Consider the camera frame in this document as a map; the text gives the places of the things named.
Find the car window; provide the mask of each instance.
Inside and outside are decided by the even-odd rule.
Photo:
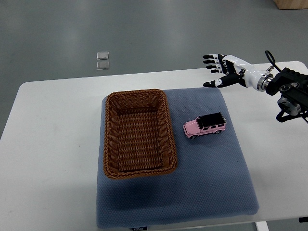
[[[201,119],[197,118],[197,123],[198,123],[198,126],[199,126],[199,129],[201,130],[203,128],[203,124],[202,124],[202,121]]]

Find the wicker basket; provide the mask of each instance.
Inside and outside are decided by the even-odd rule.
[[[162,90],[114,92],[106,99],[103,170],[112,179],[168,174],[177,154]]]

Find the concrete floor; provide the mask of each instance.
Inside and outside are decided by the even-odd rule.
[[[307,40],[308,10],[279,11],[272,0],[0,0],[0,136],[28,81],[203,68],[211,53],[256,64],[270,50],[308,65]],[[110,52],[108,70],[96,70],[98,51]],[[268,225],[308,229],[297,219]]]

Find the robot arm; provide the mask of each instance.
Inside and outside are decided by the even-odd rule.
[[[203,58],[204,64],[211,64],[207,69],[211,69],[212,73],[226,74],[218,80],[204,83],[204,87],[222,88],[239,83],[244,87],[265,91],[266,87],[263,83],[266,79],[273,78],[270,72],[258,70],[250,63],[233,55],[210,54],[204,55]]]
[[[269,51],[265,51],[272,66],[267,71],[256,69],[250,63],[233,55],[204,55],[203,61],[211,73],[224,73],[218,80],[206,82],[204,87],[222,88],[239,83],[244,87],[253,87],[258,91],[266,91],[269,95],[281,93],[278,106],[281,111],[276,116],[279,122],[294,118],[303,118],[308,123],[308,76],[285,68],[281,70]],[[276,68],[279,73],[273,77],[270,71]]]

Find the pink toy car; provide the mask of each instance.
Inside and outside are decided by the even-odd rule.
[[[219,134],[226,129],[226,119],[220,112],[197,117],[183,125],[185,135],[195,139],[206,134]]]

